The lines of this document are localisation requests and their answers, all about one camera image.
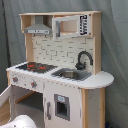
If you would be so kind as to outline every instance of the cabinet door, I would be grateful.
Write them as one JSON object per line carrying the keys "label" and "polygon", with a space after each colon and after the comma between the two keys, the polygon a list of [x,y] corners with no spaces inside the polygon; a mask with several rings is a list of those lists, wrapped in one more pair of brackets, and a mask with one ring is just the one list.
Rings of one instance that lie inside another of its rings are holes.
{"label": "cabinet door", "polygon": [[46,82],[44,98],[45,128],[82,128],[79,89]]}
{"label": "cabinet door", "polygon": [[0,125],[6,124],[14,119],[14,103],[13,103],[12,86],[8,86],[0,94]]}
{"label": "cabinet door", "polygon": [[89,35],[91,16],[75,15],[52,18],[53,40]]}

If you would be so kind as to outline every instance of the cooktop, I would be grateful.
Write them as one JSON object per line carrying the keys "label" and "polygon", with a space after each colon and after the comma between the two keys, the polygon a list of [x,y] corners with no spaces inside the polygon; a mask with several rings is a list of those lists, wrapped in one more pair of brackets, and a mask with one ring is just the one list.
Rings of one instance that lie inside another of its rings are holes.
{"label": "cooktop", "polygon": [[57,66],[53,66],[53,65],[48,65],[48,64],[41,64],[41,63],[36,63],[36,62],[29,62],[27,64],[18,66],[16,68],[18,69],[22,69],[22,70],[27,70],[30,72],[37,72],[37,73],[46,73],[54,68],[56,68]]}

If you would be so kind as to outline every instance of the door handle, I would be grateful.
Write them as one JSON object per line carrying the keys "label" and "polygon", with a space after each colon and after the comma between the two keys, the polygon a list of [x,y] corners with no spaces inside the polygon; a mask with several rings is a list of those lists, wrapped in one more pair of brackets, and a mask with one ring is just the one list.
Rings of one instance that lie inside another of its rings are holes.
{"label": "door handle", "polygon": [[50,109],[50,102],[47,103],[47,117],[48,117],[48,120],[51,120],[51,115],[49,113],[49,109]]}
{"label": "door handle", "polygon": [[61,28],[60,28],[60,22],[59,21],[56,21],[56,26],[57,26],[57,29],[58,29],[58,33],[56,34],[56,36],[60,37]]}

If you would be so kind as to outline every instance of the white cabinet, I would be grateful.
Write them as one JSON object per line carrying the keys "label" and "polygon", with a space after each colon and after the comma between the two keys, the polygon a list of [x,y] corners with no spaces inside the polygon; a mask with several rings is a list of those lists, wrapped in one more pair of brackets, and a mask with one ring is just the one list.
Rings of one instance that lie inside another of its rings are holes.
{"label": "white cabinet", "polygon": [[45,82],[44,113],[45,128],[82,128],[80,90]]}
{"label": "white cabinet", "polygon": [[89,35],[91,16],[74,15],[52,18],[53,40]]}

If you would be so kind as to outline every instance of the backsplash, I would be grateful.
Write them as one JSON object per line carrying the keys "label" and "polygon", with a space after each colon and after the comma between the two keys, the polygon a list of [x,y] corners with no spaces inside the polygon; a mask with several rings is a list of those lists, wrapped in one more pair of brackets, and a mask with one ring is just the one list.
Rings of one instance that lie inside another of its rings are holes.
{"label": "backsplash", "polygon": [[[57,66],[75,68],[78,54],[87,51],[93,57],[93,38],[76,37],[53,41],[52,35],[32,36],[34,61]],[[81,62],[86,62],[86,70],[92,71],[88,56],[82,55]]]}

